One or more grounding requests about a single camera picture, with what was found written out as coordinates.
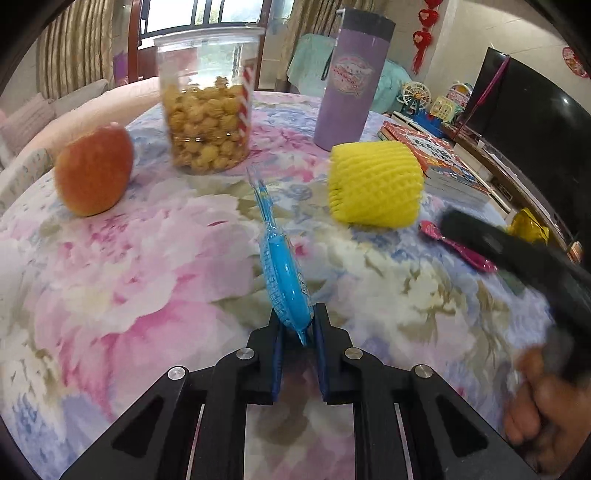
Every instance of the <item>pink spoon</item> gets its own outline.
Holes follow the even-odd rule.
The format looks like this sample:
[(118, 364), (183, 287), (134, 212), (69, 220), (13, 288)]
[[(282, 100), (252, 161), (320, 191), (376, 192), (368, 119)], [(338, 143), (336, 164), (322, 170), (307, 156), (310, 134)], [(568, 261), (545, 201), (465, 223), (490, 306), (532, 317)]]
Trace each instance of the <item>pink spoon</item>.
[(457, 252), (462, 256), (464, 260), (466, 260), (471, 266), (475, 269), (483, 271), (485, 273), (496, 273), (496, 265), (487, 260), (482, 255), (477, 254), (475, 251), (472, 251), (463, 245), (457, 244), (452, 240), (448, 240), (439, 231), (439, 228), (435, 223), (429, 222), (427, 220), (423, 220), (419, 227), (420, 231), (422, 231), (425, 235), (435, 239), (441, 240), (445, 244), (449, 245), (450, 247), (457, 250)]

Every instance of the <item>book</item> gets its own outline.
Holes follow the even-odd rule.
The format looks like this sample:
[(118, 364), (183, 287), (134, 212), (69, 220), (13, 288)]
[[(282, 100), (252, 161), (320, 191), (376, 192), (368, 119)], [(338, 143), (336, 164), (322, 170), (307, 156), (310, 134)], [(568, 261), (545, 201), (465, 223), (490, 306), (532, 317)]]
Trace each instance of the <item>book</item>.
[(425, 174), (427, 192), (474, 206), (489, 202), (486, 187), (444, 141), (388, 121), (384, 122), (380, 133), (411, 149)]

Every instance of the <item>round table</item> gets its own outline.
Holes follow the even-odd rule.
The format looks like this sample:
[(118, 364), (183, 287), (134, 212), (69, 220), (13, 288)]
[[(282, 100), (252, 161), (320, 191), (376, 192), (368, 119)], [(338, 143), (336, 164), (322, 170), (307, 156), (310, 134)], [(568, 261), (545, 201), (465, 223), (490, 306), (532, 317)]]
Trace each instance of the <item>round table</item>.
[[(494, 427), (507, 368), (541, 342), (547, 304), (515, 297), (417, 225), (336, 223), (328, 153), (312, 141), (320, 100), (258, 93), (252, 153), (212, 176), (169, 162), (162, 111), (128, 130), (135, 167), (110, 211), (75, 218), (53, 173), (0, 220), (2, 417), (44, 480), (65, 469), (163, 372), (214, 365), (271, 311), (258, 261), (261, 220), (246, 165), (257, 163), (314, 302), (387, 364), (431, 365)], [(371, 113), (362, 141), (384, 117)], [(424, 195), (419, 220), (449, 204)], [(469, 213), (502, 223), (488, 205)], [(322, 403), (313, 365), (287, 365), (279, 402), (248, 411), (245, 479), (353, 479), (352, 409)]]

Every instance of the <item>black tv screen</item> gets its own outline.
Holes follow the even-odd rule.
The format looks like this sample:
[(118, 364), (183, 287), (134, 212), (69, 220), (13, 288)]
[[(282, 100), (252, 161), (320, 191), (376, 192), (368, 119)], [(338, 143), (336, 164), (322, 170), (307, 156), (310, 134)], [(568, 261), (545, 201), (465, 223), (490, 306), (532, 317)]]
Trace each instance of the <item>black tv screen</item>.
[[(489, 86), (499, 68), (501, 68), (506, 56), (507, 55), (495, 50), (494, 48), (488, 49), (486, 52), (486, 57), (484, 58), (484, 62), (482, 63), (482, 68), (478, 74), (478, 80), (474, 84), (474, 90), (470, 100), (468, 101), (468, 105), (466, 105), (466, 113), (464, 115), (468, 116), (472, 112), (472, 109), (476, 106), (478, 99)], [(484, 134), (484, 130), (486, 129), (488, 121), (490, 120), (491, 115), (495, 109), (495, 104), (499, 96), (500, 88), (501, 81), (498, 81), (495, 87), (486, 97), (486, 102), (478, 107), (474, 111), (472, 117), (470, 117), (467, 127), (473, 132), (476, 132), (479, 135)]]
[(558, 220), (576, 234), (591, 216), (591, 115), (515, 59), (498, 94), (486, 103), (492, 109), (483, 137), (531, 180)]

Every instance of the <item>window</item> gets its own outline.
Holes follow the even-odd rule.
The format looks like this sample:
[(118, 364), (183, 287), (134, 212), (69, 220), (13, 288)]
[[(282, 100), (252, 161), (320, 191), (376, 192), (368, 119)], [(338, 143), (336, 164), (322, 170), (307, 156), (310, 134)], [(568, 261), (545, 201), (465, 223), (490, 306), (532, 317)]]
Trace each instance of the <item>window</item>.
[(256, 23), (263, 0), (144, 0), (140, 39), (167, 33)]

